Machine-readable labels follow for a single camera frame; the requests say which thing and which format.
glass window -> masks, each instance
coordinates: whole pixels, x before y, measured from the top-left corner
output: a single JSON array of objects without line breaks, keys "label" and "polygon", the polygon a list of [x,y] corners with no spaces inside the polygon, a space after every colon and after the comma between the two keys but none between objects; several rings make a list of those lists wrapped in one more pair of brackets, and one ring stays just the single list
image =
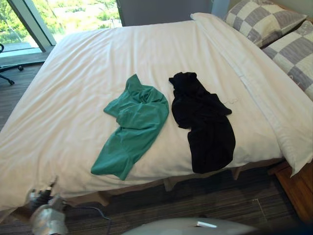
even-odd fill
[{"label": "glass window", "polygon": [[115,0],[33,0],[56,42],[80,31],[121,27]]},{"label": "glass window", "polygon": [[7,0],[0,0],[0,43],[3,52],[38,48]]}]

chair leg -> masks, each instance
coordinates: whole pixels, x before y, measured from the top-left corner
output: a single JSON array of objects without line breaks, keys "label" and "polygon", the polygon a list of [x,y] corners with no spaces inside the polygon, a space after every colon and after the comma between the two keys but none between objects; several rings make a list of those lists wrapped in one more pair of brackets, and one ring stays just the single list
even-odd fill
[{"label": "chair leg", "polygon": [[10,85],[13,85],[13,84],[15,83],[14,81],[8,79],[8,78],[5,77],[5,76],[2,76],[1,74],[0,74],[0,78],[3,78],[4,80],[7,80],[7,81],[10,83]]}]

green shirt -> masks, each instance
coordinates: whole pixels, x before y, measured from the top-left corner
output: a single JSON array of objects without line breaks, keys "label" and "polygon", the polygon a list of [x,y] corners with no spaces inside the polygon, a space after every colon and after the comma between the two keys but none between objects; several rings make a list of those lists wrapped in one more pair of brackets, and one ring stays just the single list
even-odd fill
[{"label": "green shirt", "polygon": [[120,127],[109,137],[91,168],[92,174],[113,174],[125,180],[133,165],[150,148],[169,113],[165,96],[142,85],[137,75],[104,112],[116,117]]}]

white bedsheet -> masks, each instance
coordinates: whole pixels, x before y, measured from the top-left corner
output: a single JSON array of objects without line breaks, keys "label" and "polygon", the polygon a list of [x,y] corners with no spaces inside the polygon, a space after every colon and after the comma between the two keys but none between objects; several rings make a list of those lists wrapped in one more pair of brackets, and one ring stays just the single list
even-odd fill
[{"label": "white bedsheet", "polygon": [[0,210],[22,206],[58,176],[73,197],[191,174],[188,130],[172,114],[126,181],[90,168],[118,127],[103,108],[137,73],[172,103],[168,78],[194,71],[233,113],[236,147],[227,167],[282,154],[294,173],[309,162],[313,102],[263,52],[218,18],[77,33],[57,44],[0,133]]}]

pillow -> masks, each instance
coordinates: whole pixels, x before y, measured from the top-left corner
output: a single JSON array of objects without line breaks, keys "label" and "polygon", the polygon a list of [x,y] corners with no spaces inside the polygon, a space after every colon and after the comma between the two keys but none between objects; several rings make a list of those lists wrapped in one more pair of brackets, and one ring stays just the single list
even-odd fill
[{"label": "pillow", "polygon": [[258,47],[266,46],[291,31],[306,15],[284,10],[269,0],[243,0],[227,13],[228,25]]},{"label": "pillow", "polygon": [[304,23],[263,51],[313,101],[313,24]]}]

